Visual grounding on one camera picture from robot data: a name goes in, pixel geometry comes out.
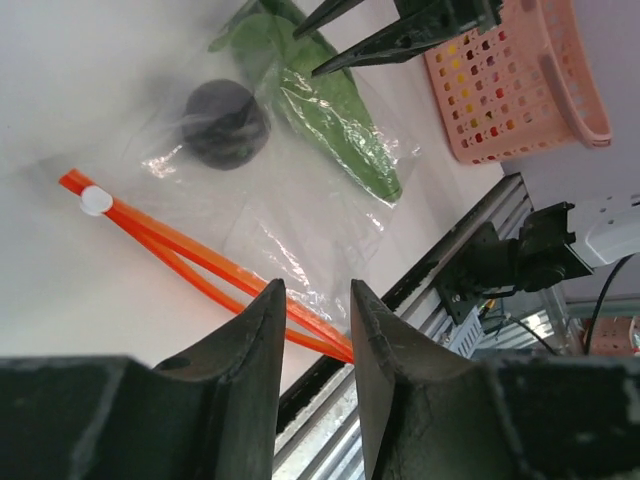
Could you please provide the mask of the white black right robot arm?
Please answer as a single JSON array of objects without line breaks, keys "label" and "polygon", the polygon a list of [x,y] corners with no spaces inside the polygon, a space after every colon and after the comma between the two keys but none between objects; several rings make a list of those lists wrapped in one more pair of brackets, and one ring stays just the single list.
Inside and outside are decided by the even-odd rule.
[{"label": "white black right robot arm", "polygon": [[[570,144],[606,148],[611,126],[570,1],[400,1],[398,19],[324,61],[315,76],[422,56],[454,157],[495,164]],[[560,202],[500,239],[476,212],[385,295],[397,310],[423,285],[461,323],[482,299],[537,292],[623,265],[639,250],[639,200]]]}]

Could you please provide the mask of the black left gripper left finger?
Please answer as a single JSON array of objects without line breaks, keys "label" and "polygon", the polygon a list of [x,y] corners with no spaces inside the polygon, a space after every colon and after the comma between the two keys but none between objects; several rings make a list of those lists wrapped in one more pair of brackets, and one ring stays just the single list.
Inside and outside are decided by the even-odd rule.
[{"label": "black left gripper left finger", "polygon": [[148,368],[126,356],[1,362],[5,479],[268,479],[286,324],[280,279]]}]

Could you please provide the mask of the clear zip top bag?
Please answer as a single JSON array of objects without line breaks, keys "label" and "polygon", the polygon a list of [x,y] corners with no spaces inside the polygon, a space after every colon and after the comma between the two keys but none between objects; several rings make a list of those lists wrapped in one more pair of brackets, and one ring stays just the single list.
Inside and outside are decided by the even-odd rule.
[{"label": "clear zip top bag", "polygon": [[[193,54],[161,105],[123,151],[71,169],[60,184],[84,208],[124,229],[186,281],[239,312],[274,278],[287,294],[288,340],[351,361],[348,290],[379,248],[420,150],[390,104],[351,70],[381,141],[396,161],[401,197],[388,204],[296,133],[256,92],[227,49],[208,51],[248,1],[223,2],[221,29]],[[235,81],[252,92],[271,130],[264,148],[229,171],[183,144],[186,101],[200,85]]]}]

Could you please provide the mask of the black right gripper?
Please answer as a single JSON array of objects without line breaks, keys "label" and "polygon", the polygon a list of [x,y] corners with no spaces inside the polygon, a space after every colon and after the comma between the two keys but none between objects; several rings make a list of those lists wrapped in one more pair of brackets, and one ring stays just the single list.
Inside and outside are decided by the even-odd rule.
[{"label": "black right gripper", "polygon": [[[293,33],[294,39],[316,32],[363,0],[325,0]],[[400,18],[356,45],[325,61],[313,77],[361,66],[403,63],[453,36],[500,25],[501,0],[395,1]]]}]

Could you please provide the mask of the dark round fake fruit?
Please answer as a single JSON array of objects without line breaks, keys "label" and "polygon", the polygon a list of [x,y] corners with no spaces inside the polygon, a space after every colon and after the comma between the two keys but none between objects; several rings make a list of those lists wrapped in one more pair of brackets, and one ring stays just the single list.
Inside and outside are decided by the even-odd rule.
[{"label": "dark round fake fruit", "polygon": [[210,168],[237,169],[266,145],[271,124],[256,98],[243,85],[216,79],[188,97],[181,134],[186,149]]}]

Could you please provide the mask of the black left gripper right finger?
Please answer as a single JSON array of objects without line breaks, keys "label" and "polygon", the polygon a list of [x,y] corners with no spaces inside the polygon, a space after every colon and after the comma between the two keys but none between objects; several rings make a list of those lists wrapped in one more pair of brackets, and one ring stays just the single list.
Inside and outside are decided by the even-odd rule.
[{"label": "black left gripper right finger", "polygon": [[351,333],[369,479],[635,479],[639,362],[472,361],[402,321],[361,280]]}]

